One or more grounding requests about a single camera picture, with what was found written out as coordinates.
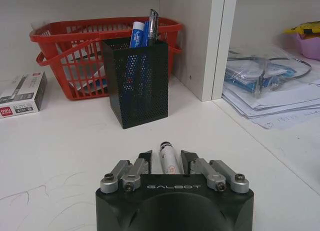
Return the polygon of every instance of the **purple container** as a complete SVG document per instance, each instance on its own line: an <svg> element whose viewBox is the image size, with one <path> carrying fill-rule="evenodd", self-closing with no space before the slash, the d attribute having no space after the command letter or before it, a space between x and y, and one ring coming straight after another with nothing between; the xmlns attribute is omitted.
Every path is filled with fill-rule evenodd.
<svg viewBox="0 0 320 231"><path fill-rule="evenodd" d="M298 33L293 35L296 47L303 56L312 60L320 60L320 37L302 39Z"/></svg>

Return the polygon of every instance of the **clear plastic bag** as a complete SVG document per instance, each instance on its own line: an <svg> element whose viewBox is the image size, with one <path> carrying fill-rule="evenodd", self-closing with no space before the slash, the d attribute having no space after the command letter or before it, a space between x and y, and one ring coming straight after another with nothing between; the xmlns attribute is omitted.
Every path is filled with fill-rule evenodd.
<svg viewBox="0 0 320 231"><path fill-rule="evenodd" d="M320 72L274 46L231 48L224 80L256 97L296 88L320 79Z"/></svg>

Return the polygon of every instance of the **red basket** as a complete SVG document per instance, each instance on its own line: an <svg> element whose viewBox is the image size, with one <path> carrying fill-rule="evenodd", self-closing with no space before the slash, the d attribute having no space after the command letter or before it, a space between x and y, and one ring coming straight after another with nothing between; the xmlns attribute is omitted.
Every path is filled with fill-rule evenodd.
<svg viewBox="0 0 320 231"><path fill-rule="evenodd" d="M37 42L41 53L36 58L40 66L50 65L65 96L82 100L108 96L102 40L131 36L135 21L145 22L149 17L116 17L47 24L30 33L30 40ZM168 50L168 75L170 76L178 31L183 25L168 18L159 18L160 40Z"/></svg>

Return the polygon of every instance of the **pen holder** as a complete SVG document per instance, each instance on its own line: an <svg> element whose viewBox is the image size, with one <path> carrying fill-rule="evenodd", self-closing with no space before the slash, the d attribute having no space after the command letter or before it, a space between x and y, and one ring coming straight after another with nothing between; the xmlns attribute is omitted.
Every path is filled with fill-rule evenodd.
<svg viewBox="0 0 320 231"><path fill-rule="evenodd" d="M102 42L111 108L124 129L168 116L168 45L129 46L129 38Z"/></svg>

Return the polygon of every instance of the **white marker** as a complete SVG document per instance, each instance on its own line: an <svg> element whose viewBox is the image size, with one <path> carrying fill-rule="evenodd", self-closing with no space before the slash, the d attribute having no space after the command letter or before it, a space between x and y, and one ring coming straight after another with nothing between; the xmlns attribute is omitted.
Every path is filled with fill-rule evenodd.
<svg viewBox="0 0 320 231"><path fill-rule="evenodd" d="M175 149L169 142L160 145L160 160L162 170L166 175L179 175L180 170L176 159Z"/></svg>

